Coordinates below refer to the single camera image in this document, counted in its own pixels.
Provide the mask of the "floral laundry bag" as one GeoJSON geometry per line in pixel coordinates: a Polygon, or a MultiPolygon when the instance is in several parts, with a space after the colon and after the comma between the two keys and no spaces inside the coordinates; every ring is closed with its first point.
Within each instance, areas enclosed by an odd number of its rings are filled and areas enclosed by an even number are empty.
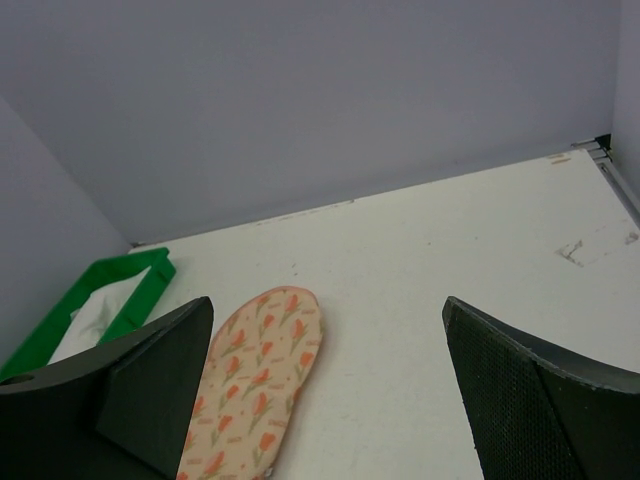
{"type": "Polygon", "coordinates": [[[236,310],[210,344],[178,478],[268,478],[323,335],[304,288],[277,287],[236,310]]]}

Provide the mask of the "white bra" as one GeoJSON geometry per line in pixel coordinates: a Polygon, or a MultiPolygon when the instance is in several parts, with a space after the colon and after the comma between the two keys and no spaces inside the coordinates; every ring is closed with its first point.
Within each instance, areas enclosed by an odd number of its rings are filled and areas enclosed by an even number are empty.
{"type": "Polygon", "coordinates": [[[48,364],[65,360],[96,346],[149,270],[147,267],[133,277],[110,283],[92,292],[88,300],[71,314],[71,323],[48,364]]]}

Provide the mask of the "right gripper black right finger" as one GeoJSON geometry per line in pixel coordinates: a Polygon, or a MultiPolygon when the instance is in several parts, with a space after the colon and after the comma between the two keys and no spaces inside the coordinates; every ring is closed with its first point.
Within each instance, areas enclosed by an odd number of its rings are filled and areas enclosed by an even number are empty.
{"type": "Polygon", "coordinates": [[[636,479],[639,375],[449,297],[447,347],[486,479],[636,479]]]}

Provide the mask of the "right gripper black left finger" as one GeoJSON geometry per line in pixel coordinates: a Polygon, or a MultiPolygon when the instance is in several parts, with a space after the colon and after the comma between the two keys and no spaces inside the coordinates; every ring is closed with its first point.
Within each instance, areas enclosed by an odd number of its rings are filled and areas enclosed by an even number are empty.
{"type": "Polygon", "coordinates": [[[2,381],[2,478],[176,478],[213,323],[200,297],[2,381]]]}

